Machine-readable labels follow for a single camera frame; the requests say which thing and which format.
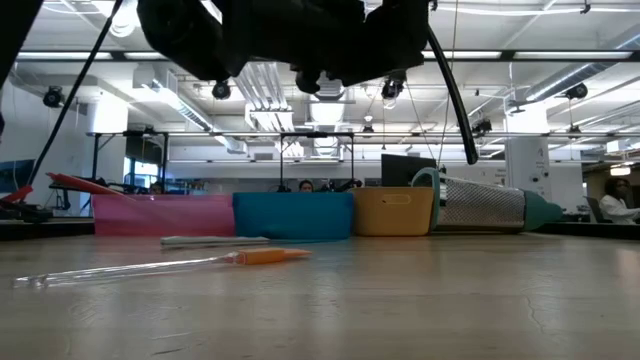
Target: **yellow plastic bin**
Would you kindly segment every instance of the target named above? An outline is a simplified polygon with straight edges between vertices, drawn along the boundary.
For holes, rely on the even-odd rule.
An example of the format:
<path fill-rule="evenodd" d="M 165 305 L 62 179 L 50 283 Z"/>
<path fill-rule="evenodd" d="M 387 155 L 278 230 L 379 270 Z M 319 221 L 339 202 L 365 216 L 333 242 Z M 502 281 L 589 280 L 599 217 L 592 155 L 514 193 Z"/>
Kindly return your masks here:
<path fill-rule="evenodd" d="M 353 189 L 354 231 L 359 236 L 424 236 L 429 232 L 433 189 Z"/>

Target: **red object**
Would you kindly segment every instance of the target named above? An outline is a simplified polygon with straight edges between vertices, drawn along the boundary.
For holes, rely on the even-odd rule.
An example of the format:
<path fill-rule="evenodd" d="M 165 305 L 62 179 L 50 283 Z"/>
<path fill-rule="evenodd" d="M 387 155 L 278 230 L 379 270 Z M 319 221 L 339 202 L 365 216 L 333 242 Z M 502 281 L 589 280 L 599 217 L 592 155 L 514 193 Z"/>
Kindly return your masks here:
<path fill-rule="evenodd" d="M 95 195 L 92 201 L 98 236 L 235 236 L 231 195 Z"/>
<path fill-rule="evenodd" d="M 123 196 L 123 194 L 115 191 L 115 190 L 111 190 L 109 188 L 106 188 L 104 186 L 100 186 L 98 184 L 94 184 L 90 181 L 86 181 L 86 180 L 82 180 L 82 179 L 78 179 L 77 177 L 74 176 L 69 176 L 69 175 L 64 175 L 64 174 L 53 174 L 53 173 L 47 173 L 47 175 L 49 175 L 49 177 L 62 185 L 66 185 L 69 187 L 74 187 L 78 190 L 81 191 L 85 191 L 88 192 L 90 194 L 104 194 L 104 195 L 119 195 L 119 196 Z"/>
<path fill-rule="evenodd" d="M 30 185 L 23 186 L 20 189 L 18 189 L 18 191 L 3 197 L 1 200 L 6 202 L 16 202 L 19 200 L 23 200 L 32 191 L 33 191 L 33 188 Z"/>

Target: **pink box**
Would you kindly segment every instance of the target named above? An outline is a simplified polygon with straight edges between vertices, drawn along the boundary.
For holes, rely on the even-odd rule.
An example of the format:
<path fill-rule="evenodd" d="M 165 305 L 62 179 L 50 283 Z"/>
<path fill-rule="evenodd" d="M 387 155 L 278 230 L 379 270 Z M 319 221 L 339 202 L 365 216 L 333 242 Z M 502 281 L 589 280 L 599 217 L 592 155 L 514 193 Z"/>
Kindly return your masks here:
<path fill-rule="evenodd" d="M 98 236 L 235 236 L 231 195 L 93 195 Z"/>

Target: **computer monitor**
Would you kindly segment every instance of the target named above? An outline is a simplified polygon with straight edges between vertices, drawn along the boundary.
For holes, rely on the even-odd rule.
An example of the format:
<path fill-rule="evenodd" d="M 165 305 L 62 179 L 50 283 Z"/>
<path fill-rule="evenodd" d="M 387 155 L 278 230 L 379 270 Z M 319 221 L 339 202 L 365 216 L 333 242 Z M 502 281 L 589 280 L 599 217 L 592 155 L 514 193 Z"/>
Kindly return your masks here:
<path fill-rule="evenodd" d="M 11 194 L 25 186 L 33 171 L 34 160 L 0 163 L 0 194 Z"/>
<path fill-rule="evenodd" d="M 411 180 L 423 168 L 437 168 L 434 159 L 382 154 L 382 186 L 411 186 Z"/>

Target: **ceiling light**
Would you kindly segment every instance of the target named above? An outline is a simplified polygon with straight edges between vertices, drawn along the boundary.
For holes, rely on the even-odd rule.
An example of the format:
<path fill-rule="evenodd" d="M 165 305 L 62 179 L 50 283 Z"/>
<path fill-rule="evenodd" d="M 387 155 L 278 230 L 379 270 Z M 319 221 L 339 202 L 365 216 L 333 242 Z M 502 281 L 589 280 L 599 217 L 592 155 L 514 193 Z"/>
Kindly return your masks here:
<path fill-rule="evenodd" d="M 404 137 L 404 136 L 412 136 L 414 133 L 403 133 L 403 132 L 393 132 L 393 133 L 375 133 L 375 136 L 387 136 L 387 137 Z M 354 136 L 356 137 L 371 137 L 371 133 L 370 132 L 358 132 L 358 133 L 353 133 Z"/>
<path fill-rule="evenodd" d="M 169 136 L 179 136 L 179 137 L 200 137 L 200 136 L 209 136 L 209 133 L 194 133 L 194 132 L 175 132 L 169 133 Z"/>
<path fill-rule="evenodd" d="M 241 136 L 241 137 L 276 137 L 280 136 L 280 133 L 276 132 L 247 132 L 247 133 L 236 133 L 230 132 L 226 134 L 228 136 Z"/>
<path fill-rule="evenodd" d="M 18 60 L 87 60 L 90 52 L 20 52 Z M 96 60 L 111 60 L 111 54 L 107 52 L 99 52 L 96 54 Z"/>
<path fill-rule="evenodd" d="M 91 4 L 95 6 L 98 11 L 105 17 L 111 16 L 113 11 L 113 1 L 92 1 Z M 140 19 L 136 11 L 138 1 L 137 0 L 124 0 L 122 6 L 113 17 L 111 28 L 109 32 L 111 35 L 119 38 L 125 38 L 136 30 L 140 26 Z"/>
<path fill-rule="evenodd" d="M 157 52 L 153 52 L 153 51 L 126 52 L 124 53 L 124 56 L 126 56 L 127 59 L 129 60 L 166 60 L 167 59 L 166 57 L 164 57 L 164 55 Z"/>
<path fill-rule="evenodd" d="M 169 160 L 170 163 L 176 164 L 196 164 L 196 163 L 206 163 L 207 160 Z"/>
<path fill-rule="evenodd" d="M 626 176 L 631 174 L 631 168 L 628 166 L 612 167 L 609 173 L 611 176 Z"/>
<path fill-rule="evenodd" d="M 501 51 L 443 51 L 447 59 L 497 59 L 502 55 Z M 422 55 L 425 59 L 435 59 L 436 55 L 433 51 L 423 51 Z"/>
<path fill-rule="evenodd" d="M 514 59 L 626 59 L 631 51 L 518 51 Z"/>

